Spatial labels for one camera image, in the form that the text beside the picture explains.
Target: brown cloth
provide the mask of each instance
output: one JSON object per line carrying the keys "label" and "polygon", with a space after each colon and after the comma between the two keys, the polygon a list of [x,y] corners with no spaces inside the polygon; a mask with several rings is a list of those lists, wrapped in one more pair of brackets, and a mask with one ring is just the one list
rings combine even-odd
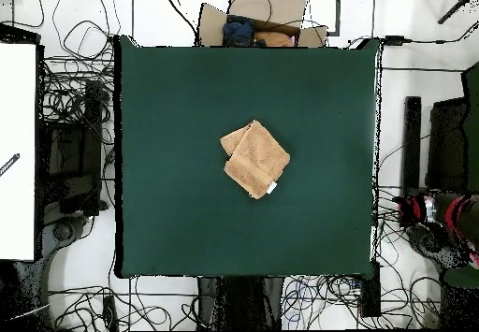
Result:
{"label": "brown cloth", "polygon": [[291,37],[281,32],[256,32],[254,40],[263,39],[267,47],[293,47]]}
{"label": "brown cloth", "polygon": [[255,199],[283,174],[289,154],[258,121],[220,139],[228,156],[225,173]]}

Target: black cable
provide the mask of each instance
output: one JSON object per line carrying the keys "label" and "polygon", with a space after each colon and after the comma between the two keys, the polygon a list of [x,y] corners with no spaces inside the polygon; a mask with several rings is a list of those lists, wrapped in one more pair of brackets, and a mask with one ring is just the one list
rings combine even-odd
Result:
{"label": "black cable", "polygon": [[[64,39],[62,40],[60,38],[60,33],[58,31],[58,28],[56,26],[56,23],[55,23],[55,19],[54,19],[54,16],[56,14],[56,10],[57,8],[59,7],[60,5],[60,1],[61,0],[58,0],[56,6],[55,6],[55,9],[53,10],[53,13],[51,15],[51,21],[53,23],[53,27],[55,28],[55,31],[56,31],[56,34],[58,36],[58,40],[60,42],[60,47],[62,48],[63,51],[66,51],[68,52],[69,54],[79,58],[79,60],[82,60],[82,61],[87,61],[87,60],[94,60],[96,59],[97,57],[99,57],[100,55],[102,55],[104,53],[104,51],[106,50],[108,44],[109,44],[109,35],[110,35],[110,30],[109,30],[109,17],[108,17],[108,12],[107,12],[107,8],[105,6],[105,3],[103,2],[103,0],[99,0],[101,5],[102,5],[102,8],[103,8],[103,11],[105,13],[105,20],[106,20],[106,23],[107,23],[107,31],[104,31],[96,22],[92,22],[91,20],[83,20],[81,22],[78,22],[73,28],[70,29],[70,31],[66,34],[66,36],[64,37]],[[102,50],[97,53],[96,55],[94,56],[90,56],[90,57],[85,57],[85,56],[82,56],[78,53],[76,53],[75,51],[71,50],[67,45],[66,45],[66,40],[70,37],[70,35],[73,33],[73,31],[75,31],[75,29],[77,29],[79,26],[85,24],[85,23],[90,23],[91,25],[93,25],[99,32],[101,32],[103,35],[105,35],[105,45],[103,46]]]}
{"label": "black cable", "polygon": [[199,40],[199,32],[195,29],[195,27],[189,22],[189,20],[184,17],[184,15],[178,10],[178,8],[175,6],[172,0],[168,0],[168,2],[171,4],[171,6],[175,9],[175,11],[180,15],[182,19],[190,26],[192,29],[193,33],[195,34],[195,46],[200,46],[200,40]]}
{"label": "black cable", "polygon": [[387,195],[396,197],[395,195],[393,195],[393,194],[391,194],[391,193],[389,193],[389,192],[387,192],[387,191],[385,191],[385,190],[382,190],[382,189],[379,189],[379,192],[382,192],[382,193],[384,193],[384,194],[387,194]]}
{"label": "black cable", "polygon": [[474,32],[479,27],[479,21],[476,21],[473,25],[471,25],[464,34],[454,40],[411,40],[411,39],[404,39],[404,43],[422,43],[422,44],[437,44],[443,45],[445,43],[457,43],[462,39],[468,37],[472,32]]}
{"label": "black cable", "polygon": [[201,298],[200,295],[198,296],[195,296],[191,302],[191,313],[193,314],[193,317],[195,318],[195,323],[197,325],[201,325],[201,326],[204,326],[205,328],[207,329],[210,329],[210,325],[209,324],[206,324],[204,323],[203,321],[201,321],[201,319],[199,318],[199,316],[196,314],[196,310],[195,310],[195,304],[197,303],[197,301]]}
{"label": "black cable", "polygon": [[[85,118],[85,87],[87,81],[91,80],[85,76],[64,76],[64,73],[51,72],[48,65],[45,66],[46,89],[44,93],[44,119],[46,122],[65,122],[87,124],[102,143],[110,145],[102,138],[102,134],[95,130],[95,126]],[[97,77],[102,84],[102,91],[110,91],[108,85],[109,72],[98,73]],[[107,123],[111,119],[111,112],[109,111],[108,99],[102,98],[101,105],[101,120],[98,122]]]}
{"label": "black cable", "polygon": [[[335,301],[335,305],[344,305],[344,306],[348,306],[348,307],[356,307],[357,306],[357,300],[356,300],[356,296],[354,297],[349,297],[350,296],[350,292],[348,293],[345,293],[341,290],[341,286],[343,284],[346,284],[348,286],[349,289],[351,289],[353,286],[354,286],[354,280],[356,279],[356,276],[333,276],[333,277],[330,277],[330,276],[318,276],[316,277],[315,279],[317,279],[317,283],[315,285],[315,295],[311,294],[311,298],[303,298],[303,297],[300,297],[298,296],[299,293],[301,292],[301,288],[306,290],[306,288],[309,286],[308,283],[306,283],[304,280],[305,278],[302,277],[302,276],[299,276],[298,278],[292,278],[292,281],[290,281],[287,285],[286,285],[286,296],[284,297],[283,299],[283,304],[282,304],[282,307],[283,308],[286,308],[286,306],[289,306],[287,309],[283,309],[282,310],[282,313],[281,313],[281,316],[285,316],[286,319],[289,321],[288,323],[288,327],[290,325],[290,323],[294,322],[294,323],[299,323],[300,319],[303,318],[303,323],[304,323],[304,316],[302,316],[302,312],[305,310],[305,308],[301,308],[301,306],[299,306],[299,308],[295,308],[295,310],[298,310],[299,311],[299,314],[296,314],[295,316],[291,317],[291,318],[288,318],[286,316],[286,313],[295,307],[295,304],[299,301],[299,300],[305,300],[307,299],[308,301],[310,301],[311,303],[313,303],[315,301],[315,299],[319,296],[322,300],[325,301],[325,306],[320,309],[315,315],[314,317],[312,317],[313,313],[311,312],[310,315],[309,315],[309,319],[307,321],[307,324],[304,324],[304,329],[310,329],[311,328],[311,325],[314,323],[314,321],[316,319],[318,319],[319,315],[322,313],[322,311],[326,308],[326,303],[327,302],[331,302],[331,298],[329,298],[327,295],[326,296],[322,296],[321,294],[321,288],[323,285],[325,285],[325,283],[329,282],[330,281],[330,285],[329,285],[329,289],[327,289],[327,292],[331,293],[331,289],[334,288],[334,287],[338,287],[339,290],[337,292],[335,291],[332,291],[334,294],[334,296],[336,297],[336,299],[333,299]],[[307,281],[311,281],[311,277],[307,277],[306,279]],[[297,288],[291,292],[287,292],[290,285],[295,283],[297,285]],[[293,303],[289,303],[288,300],[289,299],[293,299]]]}
{"label": "black cable", "polygon": [[382,40],[380,39],[379,37],[373,37],[373,36],[368,36],[368,35],[364,35],[364,36],[360,36],[360,37],[357,37],[356,39],[354,39],[353,41],[350,41],[349,42],[349,45],[346,46],[345,48],[346,49],[349,49],[351,48],[351,46],[353,46],[358,40],[363,40],[363,39],[378,39],[378,40]]}
{"label": "black cable", "polygon": [[[427,134],[427,135],[425,135],[425,136],[422,136],[422,137],[419,138],[419,139],[422,140],[422,139],[425,139],[425,138],[427,138],[427,137],[430,137],[430,134]],[[394,153],[396,153],[397,151],[400,151],[400,150],[404,147],[404,145],[405,145],[405,144],[401,145],[400,147],[398,147],[397,149],[395,149],[395,150],[393,150],[391,153],[389,153],[389,154],[383,159],[383,161],[381,162],[381,164],[379,164],[378,171],[381,169],[381,166],[383,165],[383,163],[385,162],[385,160],[386,160],[388,157],[392,156],[392,155],[393,155]]]}
{"label": "black cable", "polygon": [[115,264],[115,258],[116,258],[116,248],[113,250],[113,259],[111,260],[111,265],[109,266],[109,274],[108,274],[109,289],[111,289],[111,271],[113,270],[113,265]]}
{"label": "black cable", "polygon": [[94,230],[94,220],[95,220],[96,217],[94,217],[92,219],[92,226],[90,226],[90,232],[88,232],[88,234],[86,234],[85,236],[83,236],[82,238],[79,238],[78,241],[80,240],[83,240],[84,238],[88,238],[91,234],[92,234],[92,230]]}
{"label": "black cable", "polygon": [[[65,319],[65,317],[67,315],[70,315],[70,314],[76,314],[79,318],[80,318],[80,321],[82,322],[82,325],[80,326],[76,326],[75,328],[78,328],[78,327],[81,327],[83,326],[84,328],[84,331],[86,332],[88,327],[90,325],[92,325],[94,327],[94,331],[95,332],[99,332],[98,328],[96,327],[95,325],[95,321],[98,320],[98,319],[102,319],[104,320],[104,317],[103,317],[103,314],[97,314],[94,312],[94,308],[93,306],[91,305],[91,299],[93,297],[96,297],[96,296],[104,296],[105,293],[108,293],[110,295],[113,295],[116,299],[118,299],[120,302],[122,302],[124,305],[127,305],[128,306],[128,314],[126,314],[126,316],[124,317],[121,317],[119,319],[119,321],[122,321],[123,324],[127,325],[127,329],[125,331],[122,331],[122,332],[127,332],[129,330],[129,328],[131,327],[132,324],[136,324],[137,322],[141,321],[141,320],[144,320],[148,323],[148,325],[153,329],[153,330],[156,330],[156,328],[154,327],[154,322],[152,322],[151,319],[148,318],[148,313],[150,313],[152,310],[149,310],[149,311],[145,311],[146,309],[155,309],[155,310],[161,310],[167,318],[171,319],[171,316],[169,315],[169,313],[167,312],[167,310],[161,308],[161,307],[158,307],[158,306],[155,306],[155,307],[148,307],[148,308],[145,308],[145,310],[142,309],[139,309],[137,308],[134,304],[131,303],[131,298],[128,300],[128,301],[125,301],[123,299],[120,298],[120,296],[118,294],[116,294],[111,288],[109,287],[102,287],[102,286],[93,286],[93,287],[90,287],[90,288],[99,288],[98,291],[96,291],[95,293],[92,293],[92,294],[82,294],[79,299],[77,299],[76,302],[74,302],[72,305],[70,305],[66,310],[65,312],[60,315],[56,320],[55,320],[55,329],[58,329],[59,326],[61,325],[62,321]],[[87,309],[87,308],[79,308],[78,305],[81,304],[81,303],[85,303],[87,302],[89,304],[89,308],[90,309]],[[92,321],[87,325],[84,323],[84,321],[82,320],[81,316],[79,315],[79,311],[87,311],[90,316],[91,316],[91,319]],[[131,321],[128,321],[128,322],[125,322],[123,321],[123,318],[125,317],[129,317],[131,318],[131,316],[133,314],[138,314],[140,319],[134,323],[131,323]]]}
{"label": "black cable", "polygon": [[[120,23],[120,19],[118,18],[118,13],[117,13],[117,10],[116,10],[115,0],[111,0],[111,2],[113,3],[113,10],[114,10],[114,12],[115,12],[116,21],[118,22],[118,32],[116,33],[116,34],[118,35],[118,33],[119,33],[119,32],[121,31],[121,29],[122,29],[122,24]],[[95,26],[89,26],[89,27],[86,29],[85,33],[83,34],[83,38],[81,39],[81,42],[80,42],[80,44],[79,44],[79,49],[78,49],[78,52],[79,52],[79,53],[80,53],[81,45],[83,44],[83,41],[85,40],[85,37],[87,36],[88,32],[89,32],[91,29],[96,29],[96,30],[98,30],[98,28],[96,28]]]}
{"label": "black cable", "polygon": [[[421,328],[427,328],[425,325],[423,325],[423,324],[419,321],[419,318],[417,317],[417,313],[415,312],[415,305],[414,305],[415,302],[414,302],[414,299],[413,299],[413,288],[414,288],[414,286],[416,285],[417,282],[422,281],[422,280],[434,281],[434,282],[436,282],[440,287],[442,287],[442,285],[441,285],[441,283],[440,283],[438,280],[433,279],[432,277],[423,276],[423,277],[420,277],[420,278],[414,280],[414,281],[411,283],[411,286],[410,286],[410,288],[409,288],[409,290],[410,290],[410,291],[409,291],[409,293],[410,293],[410,294],[409,294],[409,299],[410,299],[410,302],[411,302],[411,311],[413,312],[414,319],[419,323],[419,325],[421,326]],[[434,311],[433,311],[433,310],[430,310],[430,311],[432,311],[436,316],[439,317],[439,313],[438,313],[435,309],[434,309]]]}
{"label": "black cable", "polygon": [[379,207],[380,209],[388,209],[388,210],[390,210],[390,211],[392,211],[392,212],[400,213],[400,210],[399,210],[399,209],[391,209],[391,208],[389,208],[389,207],[381,206],[380,204],[378,204],[378,207]]}
{"label": "black cable", "polygon": [[102,180],[103,182],[105,183],[105,187],[107,188],[107,195],[109,197],[109,201],[111,202],[111,205],[113,206],[113,208],[115,208],[115,202],[113,201],[113,199],[111,198],[111,195],[109,194],[109,184],[108,184],[108,181],[106,180],[105,178],[105,175],[106,175],[106,172],[107,172],[107,166],[112,164],[115,160],[115,152],[114,152],[114,148],[112,148],[109,153],[107,154],[107,148],[105,147],[105,145],[103,145],[103,149],[105,151],[105,164],[103,165],[103,173],[102,173]]}
{"label": "black cable", "polygon": [[[291,310],[294,309],[298,311],[299,313],[302,313],[303,311],[307,310],[308,308],[312,307],[312,304],[318,297],[318,291],[317,288],[314,288],[314,286],[309,285],[307,282],[304,281],[303,276],[299,276],[298,278],[291,278],[292,280],[285,286],[285,297],[283,298],[283,304],[281,305],[281,312],[279,318],[285,317],[286,320],[288,320],[288,326],[291,323],[297,323],[299,320],[302,318],[301,315],[294,315],[293,317],[288,317],[287,313]],[[293,291],[289,291],[291,285],[295,285],[295,288]],[[310,297],[306,297],[306,294],[304,296],[300,296],[302,291],[308,292]]]}
{"label": "black cable", "polygon": [[347,302],[343,301],[343,298],[341,296],[338,296],[336,295],[336,293],[332,290],[331,288],[331,285],[330,285],[330,282],[329,282],[329,278],[327,278],[327,290],[332,294],[334,295],[335,297],[337,297],[343,304],[344,304],[344,307],[349,311],[349,313],[353,316],[353,318],[356,320],[356,322],[358,324],[361,324],[362,326],[364,326],[365,328],[367,329],[374,329],[372,328],[370,325],[367,325],[366,323],[364,323],[363,321],[359,320],[359,317],[357,317],[353,311],[351,310],[350,308],[350,305],[348,305]]}
{"label": "black cable", "polygon": [[182,319],[180,319],[176,324],[174,324],[174,325],[169,329],[170,331],[174,331],[175,328],[176,328],[178,325],[180,325],[183,321],[185,321],[185,320],[187,320],[187,319],[190,319],[192,322],[195,321],[194,319],[192,319],[192,318],[190,317],[190,314],[191,314],[191,306],[190,306],[190,312],[189,312],[189,313],[185,313],[185,312],[184,312],[183,306],[188,306],[188,305],[186,305],[186,304],[184,304],[184,303],[181,304],[181,311],[183,312],[184,317],[183,317]]}
{"label": "black cable", "polygon": [[390,233],[390,234],[393,234],[393,233],[394,233],[394,234],[398,235],[398,238],[397,238],[397,239],[395,239],[394,241],[391,241],[391,239],[389,239],[389,242],[394,243],[394,242],[398,241],[398,240],[401,239],[401,238],[402,238],[404,241],[409,242],[409,240],[408,240],[406,237],[404,237],[404,233],[406,233],[405,230],[402,230],[402,233],[399,234],[399,231],[394,230],[389,224],[386,224],[386,226],[391,230],[391,233]]}
{"label": "black cable", "polygon": [[18,24],[18,25],[21,25],[21,26],[27,26],[29,28],[40,28],[42,25],[43,25],[43,22],[45,22],[45,12],[43,11],[43,4],[41,2],[41,0],[38,0],[38,3],[40,4],[40,10],[41,10],[41,22],[40,24],[38,25],[31,25],[31,24],[28,24],[28,23],[24,23],[24,22],[15,22],[15,21],[4,21],[4,22],[0,22],[0,23],[11,23],[12,26],[13,24]]}
{"label": "black cable", "polygon": [[[379,257],[382,257],[382,254],[383,254],[383,250],[381,249],[381,242],[383,241],[383,239],[385,239],[387,237],[387,235],[384,235],[382,238],[380,238],[380,244],[379,244]],[[393,248],[393,250],[396,252],[396,259],[395,261],[388,265],[389,267],[392,267],[394,266],[398,261],[399,261],[399,251],[396,249],[396,247],[394,246],[394,244],[391,243],[391,247]]]}
{"label": "black cable", "polygon": [[138,298],[138,300],[139,300],[139,303],[140,303],[140,305],[141,305],[141,308],[143,309],[143,314],[145,315],[145,317],[148,317],[148,314],[149,314],[150,312],[152,312],[152,311],[154,311],[154,310],[161,310],[161,311],[165,314],[165,320],[164,320],[163,322],[161,322],[161,323],[156,323],[156,322],[154,322],[154,321],[151,320],[151,319],[150,319],[150,321],[151,321],[153,324],[155,324],[155,325],[162,325],[162,324],[164,324],[164,323],[167,321],[167,319],[169,318],[169,324],[170,324],[170,326],[171,326],[171,316],[170,316],[170,314],[169,314],[164,308],[162,308],[162,307],[160,307],[160,306],[154,306],[154,307],[150,307],[149,310],[146,311],[147,308],[146,308],[145,305],[143,304],[143,301],[141,300],[140,294],[138,293],[138,280],[139,280],[139,278],[140,278],[140,276],[137,276],[136,281],[135,281],[135,295],[137,296],[137,298]]}
{"label": "black cable", "polygon": [[[229,14],[229,9],[231,9],[231,5],[233,5],[233,3],[235,3],[236,1],[237,0],[232,0],[229,3],[228,11],[227,11],[226,14]],[[268,1],[268,4],[269,4],[269,16],[268,16],[268,19],[265,22],[269,22],[269,20],[271,19],[271,15],[273,14],[273,5],[271,4],[270,0],[267,0],[267,1]]]}
{"label": "black cable", "polygon": [[[94,293],[88,292],[88,291],[83,291],[83,290],[88,290],[89,288],[103,288],[101,285],[93,285],[89,287],[77,287],[77,288],[68,288],[66,290],[49,290],[48,294],[49,296],[55,296],[55,295],[93,295]],[[118,296],[128,296],[127,293],[116,293]],[[140,296],[184,296],[184,297],[195,297],[196,294],[178,294],[178,293],[141,293],[138,292],[138,295]]]}

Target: wire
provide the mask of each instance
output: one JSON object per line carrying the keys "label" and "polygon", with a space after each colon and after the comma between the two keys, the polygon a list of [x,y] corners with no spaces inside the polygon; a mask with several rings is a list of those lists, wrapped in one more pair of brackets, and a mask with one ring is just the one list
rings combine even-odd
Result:
{"label": "wire", "polygon": [[201,321],[201,319],[198,317],[198,315],[196,314],[196,311],[195,311],[195,304],[197,303],[197,301],[201,298],[200,295],[198,296],[195,296],[191,302],[191,313],[193,313],[193,317],[195,318],[195,323],[197,325],[201,325],[201,326],[204,326],[205,328],[207,329],[210,329],[210,325],[209,324],[205,324],[204,322]]}
{"label": "wire", "polygon": [[38,0],[38,3],[40,4],[40,11],[41,11],[41,22],[40,22],[40,24],[31,25],[31,24],[28,24],[28,23],[15,22],[15,21],[4,21],[4,22],[0,22],[0,23],[11,23],[12,26],[14,24],[18,24],[18,25],[21,25],[21,26],[27,26],[29,28],[40,28],[43,25],[43,22],[45,21],[45,12],[43,11],[43,4],[42,4],[41,0]]}
{"label": "wire", "polygon": [[454,40],[411,40],[411,39],[405,39],[404,43],[421,43],[421,44],[437,44],[437,45],[443,45],[445,43],[457,43],[462,39],[467,38],[472,32],[474,32],[477,28],[479,27],[479,20],[476,21],[473,25],[471,25],[464,34],[462,34],[460,37]]}
{"label": "wire", "polygon": [[138,298],[138,301],[141,305],[141,308],[143,309],[143,314],[145,315],[145,317],[148,317],[148,314],[151,313],[152,311],[154,310],[161,310],[164,314],[165,314],[165,320],[161,323],[155,323],[153,320],[150,319],[150,321],[155,324],[155,325],[162,325],[164,324],[168,319],[169,319],[169,326],[171,327],[171,316],[170,314],[164,309],[164,308],[161,308],[159,306],[153,306],[153,307],[150,307],[150,309],[148,311],[146,311],[146,307],[145,305],[143,304],[143,301],[141,300],[141,297],[140,297],[140,294],[138,293],[138,280],[139,280],[139,277],[140,276],[137,276],[137,279],[135,281],[135,295],[137,296]]}
{"label": "wire", "polygon": [[79,238],[77,241],[83,240],[84,238],[88,238],[92,234],[92,230],[94,230],[94,220],[96,217],[92,219],[92,226],[90,226],[90,232],[88,232],[85,236],[82,238]]}
{"label": "wire", "polygon": [[[227,11],[227,14],[229,14],[229,9],[231,9],[231,5],[233,5],[233,3],[235,3],[237,0],[232,0],[230,3],[229,3],[229,7],[228,7],[228,11]],[[269,22],[269,20],[271,19],[271,15],[273,13],[273,5],[271,4],[271,1],[270,0],[267,0],[268,1],[268,4],[269,4],[269,15],[268,15],[268,19],[265,21],[265,22]]]}
{"label": "wire", "polygon": [[199,32],[195,29],[195,27],[189,22],[189,20],[184,17],[184,15],[178,10],[178,8],[175,6],[172,0],[168,0],[168,2],[171,4],[171,6],[175,9],[175,11],[184,19],[184,21],[190,26],[192,29],[193,33],[195,34],[195,46],[200,46],[200,40],[199,40]]}
{"label": "wire", "polygon": [[[55,19],[54,19],[55,14],[56,14],[56,11],[57,11],[57,9],[58,9],[58,7],[59,7],[59,5],[60,5],[61,0],[58,0],[57,4],[56,4],[56,6],[55,6],[55,9],[53,10],[53,13],[52,13],[52,15],[51,15],[51,21],[52,21],[52,23],[53,23],[53,27],[55,28],[56,34],[57,34],[57,36],[58,36],[58,40],[59,40],[59,42],[60,42],[60,47],[62,48],[63,51],[68,52],[69,54],[71,54],[71,55],[77,57],[77,58],[78,58],[79,60],[81,60],[81,61],[92,61],[92,60],[95,60],[96,58],[98,58],[99,56],[101,56],[101,55],[104,54],[104,52],[107,50],[107,47],[108,47],[108,45],[109,45],[109,36],[110,36],[109,16],[108,16],[108,12],[107,12],[107,8],[106,8],[106,6],[105,6],[105,3],[103,2],[103,0],[99,0],[99,1],[100,1],[100,3],[101,3],[102,8],[103,8],[103,12],[105,13],[105,20],[106,20],[106,24],[107,24],[107,31],[104,31],[96,22],[92,22],[91,20],[83,20],[83,21],[81,21],[81,22],[78,22],[73,28],[71,28],[70,31],[66,34],[66,36],[65,36],[64,39],[62,40],[62,39],[60,38],[60,33],[59,33],[59,31],[58,31],[58,27],[56,26]],[[120,27],[121,27],[121,25],[120,25],[120,20],[118,19],[118,15],[117,15],[117,14],[116,14],[116,17],[117,17],[117,20],[118,20],[118,22],[119,22],[119,29],[118,29],[118,32],[117,32],[117,34],[118,34],[118,33],[120,32]],[[70,37],[70,35],[73,33],[73,31],[75,31],[75,29],[77,29],[79,26],[81,26],[81,25],[83,25],[83,24],[85,24],[85,23],[90,23],[90,24],[91,24],[93,27],[95,27],[99,32],[101,32],[103,35],[105,35],[105,38],[106,38],[105,44],[104,44],[102,50],[101,50],[99,53],[97,53],[97,54],[95,54],[95,55],[93,55],[93,56],[89,56],[89,57],[80,55],[79,53],[77,53],[77,52],[71,50],[71,49],[66,45],[66,41],[68,40],[68,38]]]}
{"label": "wire", "polygon": [[188,306],[188,305],[185,305],[185,304],[182,304],[182,305],[181,305],[181,311],[183,312],[184,317],[183,317],[182,319],[180,319],[176,324],[174,324],[174,325],[170,328],[170,331],[174,331],[175,328],[176,328],[178,325],[180,325],[183,321],[185,321],[185,320],[187,320],[187,319],[190,319],[192,322],[195,321],[194,319],[192,319],[192,318],[190,317],[190,314],[191,314],[191,306],[190,306],[190,312],[189,312],[189,313],[185,313],[185,312],[184,312],[183,306]]}
{"label": "wire", "polygon": [[359,40],[363,40],[363,39],[378,39],[378,40],[381,40],[379,39],[379,37],[373,37],[373,36],[360,36],[360,37],[357,37],[356,39],[354,39],[353,41],[349,42],[349,45],[346,47],[346,49],[350,49],[351,46],[353,46],[357,41]]}
{"label": "wire", "polygon": [[[425,139],[425,138],[427,138],[427,137],[430,137],[430,134],[427,134],[427,135],[425,135],[425,136],[422,136],[422,137],[419,138],[419,139],[422,140],[422,139]],[[389,154],[383,159],[383,161],[381,162],[381,164],[379,164],[378,171],[381,169],[381,166],[383,165],[383,163],[385,162],[385,160],[386,160],[388,157],[392,156],[392,155],[393,155],[394,153],[396,153],[397,151],[400,151],[400,150],[404,147],[404,145],[405,145],[405,144],[401,145],[401,146],[398,147],[396,150],[393,150],[391,153],[389,153]]]}
{"label": "wire", "polygon": [[102,179],[103,179],[103,182],[105,183],[105,187],[107,188],[107,195],[109,197],[109,201],[111,202],[111,205],[115,209],[115,202],[113,201],[113,199],[111,198],[111,195],[109,194],[109,184],[105,178],[105,175],[107,172],[107,166],[110,164],[113,164],[113,162],[115,161],[115,148],[113,147],[108,154],[107,154],[107,148],[105,147],[105,145],[103,145],[103,149],[105,151],[105,164],[103,165]]}
{"label": "wire", "polygon": [[[167,317],[167,319],[170,320],[171,322],[171,316],[169,315],[169,313],[167,312],[167,310],[165,310],[164,308],[161,308],[159,306],[152,306],[152,307],[144,307],[142,306],[141,309],[137,308],[134,304],[131,303],[131,294],[128,294],[129,295],[129,299],[128,301],[126,300],[123,300],[118,294],[116,294],[111,288],[109,287],[102,287],[102,286],[93,286],[93,287],[88,287],[88,288],[98,288],[98,291],[94,292],[94,293],[83,293],[72,305],[70,305],[68,308],[66,308],[65,312],[63,314],[61,314],[56,320],[55,320],[55,329],[56,330],[59,330],[60,329],[60,325],[62,324],[63,320],[65,319],[65,317],[67,317],[68,315],[76,315],[77,316],[77,319],[80,320],[81,322],[81,325],[75,325],[69,329],[78,329],[78,328],[83,328],[83,331],[84,332],[88,332],[88,329],[89,327],[92,327],[94,329],[94,332],[102,332],[99,330],[99,328],[96,326],[96,321],[97,320],[103,320],[104,323],[105,323],[105,317],[102,314],[98,314],[95,312],[93,306],[92,306],[92,303],[91,303],[91,300],[93,298],[96,298],[96,297],[99,297],[99,296],[104,296],[105,293],[109,294],[109,295],[113,295],[116,299],[118,299],[120,302],[122,302],[124,305],[127,305],[128,306],[128,314],[126,314],[125,316],[123,317],[120,317],[118,320],[119,320],[119,325],[126,325],[127,326],[127,329],[125,331],[122,331],[122,332],[128,332],[128,330],[131,328],[131,325],[133,324],[137,324],[139,321],[146,321],[146,323],[152,328],[152,330],[156,331],[156,328],[154,327],[154,325],[160,325],[160,324],[163,324],[164,322],[162,323],[155,323],[153,322],[149,317],[148,317],[148,314],[151,313],[152,311],[154,310],[161,310]],[[80,304],[83,304],[83,303],[87,303],[88,304],[88,309],[87,308],[79,308],[79,305]],[[91,322],[89,324],[86,324],[84,322],[84,319],[81,318],[80,316],[80,313],[81,312],[86,312],[90,315],[90,320]],[[139,319],[136,320],[135,322],[131,322],[131,317],[133,315],[139,315]],[[128,317],[130,320],[129,321],[125,321],[124,318]]]}
{"label": "wire", "polygon": [[[416,313],[416,307],[414,305],[414,303],[416,303],[418,301],[418,299],[416,301],[414,301],[413,299],[413,288],[414,286],[422,281],[422,280],[430,280],[430,281],[434,281],[436,282],[440,287],[442,287],[441,283],[436,280],[436,279],[433,279],[432,277],[429,277],[429,276],[423,276],[423,277],[420,277],[416,280],[414,280],[412,283],[411,283],[411,286],[410,286],[410,291],[409,291],[409,299],[410,299],[410,302],[411,302],[411,311],[413,312],[413,316],[414,316],[414,319],[419,323],[419,325],[421,326],[421,328],[427,328],[425,325],[423,325],[423,323],[421,323],[421,321],[419,320],[418,316],[417,316],[417,313]],[[431,310],[429,308],[429,311],[432,311],[437,317],[439,317],[439,313],[437,312],[436,309],[434,310]]]}

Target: green table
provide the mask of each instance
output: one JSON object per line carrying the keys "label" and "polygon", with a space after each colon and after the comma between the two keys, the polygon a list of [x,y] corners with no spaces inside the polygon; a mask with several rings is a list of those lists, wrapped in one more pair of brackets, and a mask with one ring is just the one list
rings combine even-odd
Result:
{"label": "green table", "polygon": [[[117,273],[370,274],[377,50],[139,48],[122,36]],[[220,145],[252,119],[291,155],[260,200],[225,174]]]}

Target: towel tag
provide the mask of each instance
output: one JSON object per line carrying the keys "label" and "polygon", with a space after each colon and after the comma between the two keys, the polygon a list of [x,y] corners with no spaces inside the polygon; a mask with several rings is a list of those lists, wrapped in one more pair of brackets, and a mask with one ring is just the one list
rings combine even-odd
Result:
{"label": "towel tag", "polygon": [[276,188],[277,185],[278,185],[278,184],[277,184],[275,181],[273,181],[272,183],[270,183],[270,184],[269,184],[269,187],[268,187],[268,190],[266,191],[266,193],[269,195],[269,194],[273,191],[273,189]]}

